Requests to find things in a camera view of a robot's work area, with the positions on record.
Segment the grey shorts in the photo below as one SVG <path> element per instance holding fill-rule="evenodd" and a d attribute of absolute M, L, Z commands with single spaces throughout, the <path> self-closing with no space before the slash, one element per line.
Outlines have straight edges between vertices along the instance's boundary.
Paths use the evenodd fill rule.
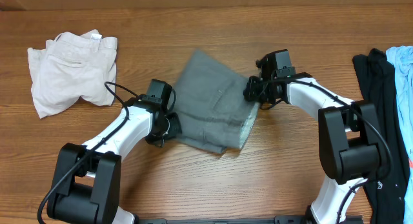
<path fill-rule="evenodd" d="M 248 79 L 195 50 L 174 88 L 174 111 L 182 133 L 177 140 L 201 150 L 222 154 L 241 150 L 256 120 L 259 103 L 245 101 Z"/>

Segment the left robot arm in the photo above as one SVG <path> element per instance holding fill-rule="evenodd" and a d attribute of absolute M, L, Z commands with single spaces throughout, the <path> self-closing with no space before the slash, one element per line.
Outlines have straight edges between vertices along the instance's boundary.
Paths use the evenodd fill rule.
<path fill-rule="evenodd" d="M 176 92 L 153 79 L 146 94 L 123 101 L 120 115 L 96 137 L 59 151 L 51 189 L 42 200 L 42 214 L 66 223 L 139 223 L 136 214 L 119 206 L 123 160 L 141 141 L 163 147 L 181 133 L 173 111 Z"/>

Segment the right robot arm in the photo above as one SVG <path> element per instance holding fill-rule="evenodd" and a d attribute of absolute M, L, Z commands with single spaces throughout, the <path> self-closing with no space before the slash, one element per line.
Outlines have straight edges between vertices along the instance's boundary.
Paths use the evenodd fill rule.
<path fill-rule="evenodd" d="M 325 179 L 315 201 L 302 216 L 276 216 L 282 223 L 362 223 L 347 209 L 358 189 L 392 172 L 392 155 L 381 135 L 376 108 L 321 86 L 310 74 L 297 73 L 288 50 L 256 61 L 258 76 L 248 79 L 243 95 L 269 110 L 284 102 L 299 107 L 318 122 L 319 160 Z"/>

